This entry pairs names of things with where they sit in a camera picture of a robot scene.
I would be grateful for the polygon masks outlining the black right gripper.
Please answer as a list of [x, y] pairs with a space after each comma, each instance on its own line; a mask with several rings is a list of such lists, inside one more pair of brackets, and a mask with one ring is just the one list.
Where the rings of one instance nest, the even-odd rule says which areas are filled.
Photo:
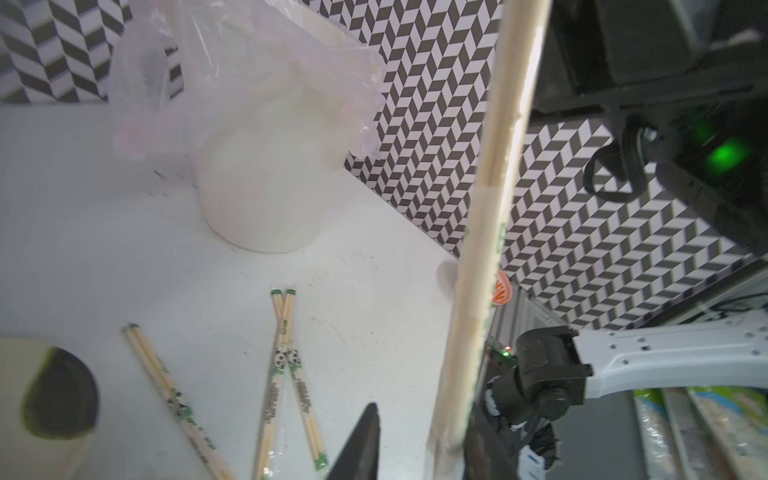
[[556, 1], [530, 121], [766, 95], [764, 1]]

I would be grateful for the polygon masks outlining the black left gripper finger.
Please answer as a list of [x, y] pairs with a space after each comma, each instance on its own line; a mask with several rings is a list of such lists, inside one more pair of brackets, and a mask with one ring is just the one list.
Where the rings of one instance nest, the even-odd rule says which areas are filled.
[[376, 480], [379, 464], [380, 416], [375, 402], [363, 410], [327, 480]]

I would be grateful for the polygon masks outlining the chopsticks green band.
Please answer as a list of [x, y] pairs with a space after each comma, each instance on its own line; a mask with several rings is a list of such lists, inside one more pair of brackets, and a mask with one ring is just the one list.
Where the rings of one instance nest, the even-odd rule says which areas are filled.
[[503, 5], [424, 478], [459, 479], [552, 4]]

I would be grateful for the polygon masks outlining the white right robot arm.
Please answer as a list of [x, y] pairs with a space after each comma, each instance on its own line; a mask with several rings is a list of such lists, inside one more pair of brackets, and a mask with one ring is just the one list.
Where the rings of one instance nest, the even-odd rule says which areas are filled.
[[[610, 144], [582, 184], [626, 205], [663, 190], [717, 233], [767, 253], [767, 5], [763, 1], [558, 1], [533, 101], [537, 123], [598, 117]], [[500, 426], [561, 418], [588, 399], [644, 388], [765, 388], [765, 312], [708, 325], [534, 329], [516, 365], [487, 384]]]

